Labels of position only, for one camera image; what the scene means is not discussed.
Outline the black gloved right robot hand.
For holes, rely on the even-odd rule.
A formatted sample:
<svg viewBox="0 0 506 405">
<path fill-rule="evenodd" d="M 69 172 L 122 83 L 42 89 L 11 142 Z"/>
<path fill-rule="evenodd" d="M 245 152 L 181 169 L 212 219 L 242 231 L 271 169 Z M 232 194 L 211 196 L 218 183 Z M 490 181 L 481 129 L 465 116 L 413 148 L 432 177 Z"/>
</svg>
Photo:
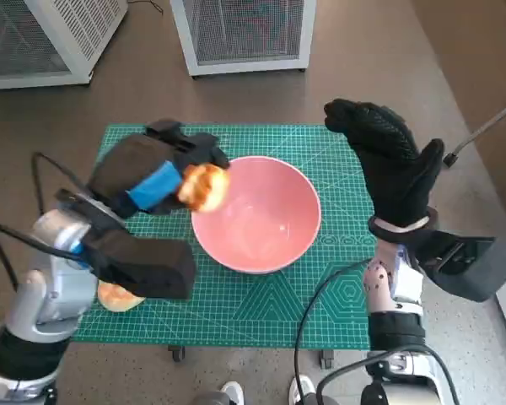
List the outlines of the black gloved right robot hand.
<svg viewBox="0 0 506 405">
<path fill-rule="evenodd" d="M 324 112 L 326 128 L 358 156 L 375 216 L 399 228 L 425 218 L 444 142 L 434 138 L 419 150 L 405 120 L 386 106 L 334 99 Z"/>
</svg>

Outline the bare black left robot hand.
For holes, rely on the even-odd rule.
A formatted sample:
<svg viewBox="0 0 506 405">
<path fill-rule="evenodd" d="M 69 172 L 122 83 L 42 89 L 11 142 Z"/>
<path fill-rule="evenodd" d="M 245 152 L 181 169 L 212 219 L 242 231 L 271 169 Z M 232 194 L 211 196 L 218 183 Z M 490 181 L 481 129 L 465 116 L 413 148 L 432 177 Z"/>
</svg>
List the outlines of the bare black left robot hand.
<svg viewBox="0 0 506 405">
<path fill-rule="evenodd" d="M 230 167 L 218 137 L 207 132 L 186 135 L 180 122 L 163 119 L 115 144 L 95 166 L 88 189 L 123 219 L 140 212 L 194 210 L 196 205 L 180 188 L 193 169 L 206 164 Z"/>
</svg>

